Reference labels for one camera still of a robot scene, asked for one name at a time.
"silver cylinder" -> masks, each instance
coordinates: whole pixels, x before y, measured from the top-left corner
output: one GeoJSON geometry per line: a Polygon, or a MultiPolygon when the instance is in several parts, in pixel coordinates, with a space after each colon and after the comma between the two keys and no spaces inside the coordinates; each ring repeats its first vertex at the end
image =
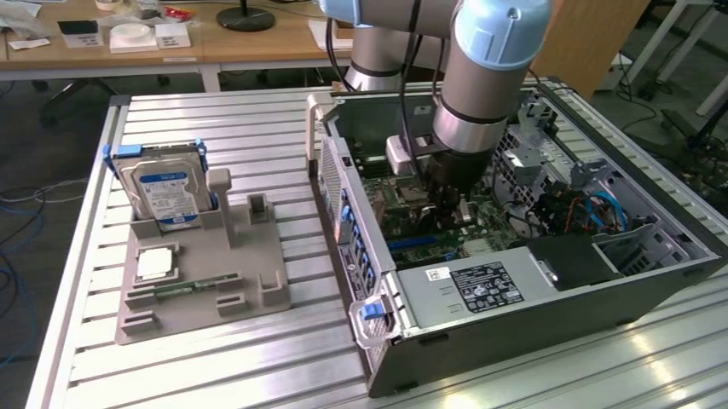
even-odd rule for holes
{"type": "Polygon", "coordinates": [[[382,91],[386,89],[397,89],[400,86],[401,75],[397,73],[390,77],[374,77],[357,71],[351,66],[346,71],[346,81],[351,84],[354,89],[359,91],[382,91]]]}
{"type": "Polygon", "coordinates": [[[456,116],[440,105],[434,113],[433,130],[446,147],[460,153],[480,153],[501,140],[508,119],[492,124],[476,124],[456,116]]]}

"wooden desk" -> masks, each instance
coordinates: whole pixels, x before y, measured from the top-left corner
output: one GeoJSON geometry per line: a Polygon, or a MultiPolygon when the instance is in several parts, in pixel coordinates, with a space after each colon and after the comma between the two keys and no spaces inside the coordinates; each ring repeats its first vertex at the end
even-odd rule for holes
{"type": "MultiPolygon", "coordinates": [[[[199,11],[195,5],[190,9],[199,11]]],[[[198,62],[203,58],[203,25],[188,28],[193,47],[163,49],[143,53],[112,54],[110,51],[110,27],[103,27],[104,46],[83,49],[66,47],[58,22],[64,20],[95,20],[111,12],[99,10],[90,0],[68,0],[67,3],[44,3],[39,19],[52,32],[51,45],[35,49],[8,50],[8,62],[3,68],[90,68],[106,66],[154,66],[198,62]]],[[[19,40],[15,33],[7,34],[7,41],[19,40]]]]}
{"type": "Polygon", "coordinates": [[[11,47],[4,36],[4,32],[0,32],[0,41],[3,41],[3,44],[0,44],[0,64],[8,61],[8,48],[11,47]]]}
{"type": "MultiPolygon", "coordinates": [[[[44,3],[40,20],[54,32],[52,44],[36,49],[7,50],[0,53],[0,81],[52,78],[92,78],[197,72],[203,76],[205,90],[219,92],[221,71],[329,66],[326,53],[318,48],[309,30],[309,17],[287,13],[322,15],[311,4],[270,6],[277,26],[266,32],[233,32],[215,21],[219,10],[234,4],[190,4],[198,24],[188,28],[193,47],[154,52],[112,54],[108,50],[110,28],[103,29],[107,45],[87,49],[68,49],[58,28],[59,20],[95,20],[107,15],[88,0],[44,3]]],[[[7,41],[18,40],[14,33],[7,41]]]]}
{"type": "Polygon", "coordinates": [[[326,60],[309,30],[309,20],[322,20],[315,4],[275,4],[274,7],[297,13],[321,16],[319,19],[267,9],[275,15],[275,26],[263,32],[233,32],[215,22],[218,12],[233,4],[205,4],[201,20],[203,29],[203,56],[209,62],[326,60]]]}
{"type": "Polygon", "coordinates": [[[532,69],[560,77],[589,98],[649,0],[553,1],[554,17],[532,69]]]}
{"type": "MultiPolygon", "coordinates": [[[[648,0],[553,0],[554,17],[533,70],[541,76],[557,76],[583,96],[595,92],[617,51],[632,31],[648,0]]],[[[233,4],[190,4],[198,12],[198,26],[190,27],[193,47],[147,53],[114,55],[108,46],[68,49],[60,37],[58,20],[95,19],[108,13],[90,0],[44,3],[39,17],[54,30],[52,45],[38,49],[0,51],[0,80],[111,77],[176,72],[199,72],[205,90],[219,91],[218,73],[329,66],[309,30],[311,17],[321,15],[314,4],[277,4],[263,0],[250,5],[269,6],[277,25],[265,32],[233,32],[215,21],[219,10],[233,4]]],[[[108,29],[104,30],[108,43],[108,29]]],[[[337,53],[347,65],[349,53],[337,53]]]]}

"blue network cable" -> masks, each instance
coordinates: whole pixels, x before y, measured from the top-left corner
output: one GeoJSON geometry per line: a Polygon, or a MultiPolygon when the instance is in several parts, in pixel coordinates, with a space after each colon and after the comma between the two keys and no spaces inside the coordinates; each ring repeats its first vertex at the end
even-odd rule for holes
{"type": "Polygon", "coordinates": [[[31,242],[31,240],[35,239],[38,234],[42,232],[43,215],[35,211],[8,209],[7,207],[3,207],[3,206],[0,206],[0,210],[7,211],[8,213],[12,213],[15,215],[34,216],[35,220],[38,220],[35,231],[19,243],[16,243],[16,245],[3,250],[4,254],[9,254],[9,253],[14,253],[16,250],[19,250],[24,245],[27,245],[31,242]]]}
{"type": "MultiPolygon", "coordinates": [[[[623,227],[623,232],[625,232],[627,231],[627,223],[628,223],[627,214],[625,214],[625,210],[623,209],[623,206],[617,202],[617,199],[615,199],[615,196],[612,196],[609,193],[607,193],[604,191],[600,191],[600,192],[593,193],[591,195],[591,197],[596,197],[599,199],[607,200],[612,204],[612,206],[615,207],[615,210],[617,211],[619,223],[620,223],[620,225],[623,227]]],[[[597,224],[597,226],[600,226],[603,228],[604,227],[604,222],[597,217],[597,215],[593,213],[592,201],[591,200],[587,200],[587,211],[589,212],[592,220],[595,220],[595,223],[597,224]]]]}
{"type": "Polygon", "coordinates": [[[0,268],[0,274],[5,276],[8,279],[8,283],[12,282],[15,284],[16,291],[20,293],[20,297],[23,298],[26,305],[28,307],[30,313],[31,313],[31,335],[23,345],[20,346],[19,350],[8,356],[3,362],[0,362],[0,370],[3,370],[12,362],[12,360],[26,353],[28,349],[31,349],[38,341],[38,322],[36,322],[36,313],[35,313],[35,305],[34,301],[31,300],[31,296],[27,292],[26,282],[23,281],[23,278],[19,276],[19,274],[15,272],[15,269],[12,268],[11,261],[7,258],[7,254],[18,251],[22,249],[32,239],[38,236],[38,234],[43,230],[43,215],[36,211],[24,211],[24,210],[15,210],[9,209],[7,207],[0,206],[1,211],[7,211],[8,213],[12,213],[14,215],[23,215],[23,216],[32,216],[34,222],[38,220],[35,231],[15,245],[9,246],[8,248],[3,249],[0,251],[0,259],[4,260],[5,264],[8,265],[7,268],[0,268]]]}
{"type": "Polygon", "coordinates": [[[15,271],[12,271],[12,269],[0,268],[0,274],[4,274],[8,277],[8,279],[15,282],[15,285],[19,287],[20,296],[23,297],[23,300],[26,301],[27,307],[31,311],[31,336],[28,340],[20,346],[19,350],[15,351],[15,353],[11,356],[8,356],[3,362],[0,362],[0,370],[3,370],[7,367],[7,365],[12,362],[15,357],[22,355],[26,352],[26,350],[35,345],[35,341],[38,338],[38,323],[35,319],[35,305],[31,300],[31,296],[27,293],[26,282],[23,281],[20,276],[15,273],[15,271]]]}

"floor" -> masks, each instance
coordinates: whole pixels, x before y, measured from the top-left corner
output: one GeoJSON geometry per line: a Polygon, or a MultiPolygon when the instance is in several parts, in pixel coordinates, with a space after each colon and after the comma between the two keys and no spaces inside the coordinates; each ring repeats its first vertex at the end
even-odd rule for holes
{"type": "MultiPolygon", "coordinates": [[[[625,45],[625,53],[629,56],[639,54],[655,28],[656,25],[651,23],[645,29],[632,34],[625,45]]],[[[648,68],[655,69],[677,41],[677,37],[668,36],[648,63],[648,68]]],[[[695,49],[671,79],[672,95],[659,94],[649,105],[656,110],[663,108],[679,110],[695,126],[700,127],[704,119],[693,114],[693,109],[700,105],[725,73],[728,73],[728,62],[701,49],[695,49]]],[[[649,76],[651,72],[645,70],[637,78],[635,90],[649,76]]],[[[313,72],[307,72],[305,78],[302,71],[283,70],[270,72],[267,85],[265,85],[258,82],[255,72],[238,72],[225,76],[226,89],[286,88],[303,86],[305,80],[309,85],[317,85],[314,78],[313,72]]],[[[171,76],[171,80],[167,87],[158,85],[154,76],[111,78],[108,83],[119,93],[131,95],[203,91],[203,84],[197,75],[175,75],[171,76]]],[[[44,129],[38,122],[38,108],[52,92],[59,91],[66,84],[68,84],[67,81],[51,81],[50,91],[39,93],[28,82],[18,82],[12,90],[0,96],[0,124],[3,124],[0,127],[0,192],[16,187],[47,186],[54,182],[80,179],[88,175],[103,126],[107,95],[98,89],[84,89],[66,105],[63,112],[58,113],[58,126],[44,129]]],[[[8,83],[0,84],[0,94],[1,90],[11,86],[8,83]]],[[[599,93],[592,103],[617,126],[649,114],[648,109],[623,101],[611,92],[599,93]]],[[[653,118],[636,124],[631,127],[631,132],[661,140],[665,131],[660,128],[660,121],[660,118],[653,118]]],[[[728,136],[728,118],[719,125],[716,136],[721,139],[728,136]]],[[[60,188],[48,199],[62,199],[76,194],[83,194],[82,185],[60,188]]],[[[12,208],[35,211],[38,205],[39,203],[30,201],[14,205],[12,208]]],[[[43,209],[42,232],[26,248],[9,255],[32,297],[38,336],[35,342],[22,350],[19,360],[7,367],[0,367],[0,401],[3,402],[0,406],[3,408],[15,409],[24,406],[79,209],[79,200],[64,204],[47,204],[43,209]]],[[[0,236],[4,237],[26,220],[26,216],[0,212],[0,236]]],[[[9,291],[0,292],[0,306],[7,305],[9,295],[9,291]]],[[[30,307],[19,298],[11,312],[0,319],[0,362],[23,347],[32,334],[30,311],[30,307]]]]}

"slotted metal surface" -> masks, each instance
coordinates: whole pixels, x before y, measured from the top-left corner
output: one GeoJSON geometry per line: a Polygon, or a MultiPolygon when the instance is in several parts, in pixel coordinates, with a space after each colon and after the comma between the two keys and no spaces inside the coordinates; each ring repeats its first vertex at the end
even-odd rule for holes
{"type": "MultiPolygon", "coordinates": [[[[132,211],[119,183],[108,172],[98,171],[98,204],[90,207],[88,228],[82,224],[78,230],[78,235],[87,235],[82,241],[87,251],[86,255],[78,252],[79,267],[66,270],[71,275],[64,282],[75,286],[67,299],[59,296],[58,309],[64,302],[70,307],[67,314],[60,310],[54,313],[51,328],[62,331],[50,330],[28,407],[469,409],[724,405],[728,275],[721,273],[683,290],[625,327],[404,395],[377,400],[366,397],[365,373],[305,172],[303,101],[315,90],[322,89],[147,96],[134,98],[128,108],[119,109],[119,120],[110,118],[107,130],[118,144],[188,141],[202,136],[210,147],[211,167],[227,166],[231,170],[231,201],[241,202],[251,192],[269,194],[294,307],[253,320],[115,345],[120,265],[132,211]]],[[[725,238],[724,219],[695,205],[693,194],[655,171],[655,162],[632,151],[592,108],[569,97],[569,91],[560,94],[725,238]]],[[[595,155],[569,124],[559,127],[572,151],[581,158],[595,155]]],[[[103,168],[100,159],[96,168],[103,168]]]]}

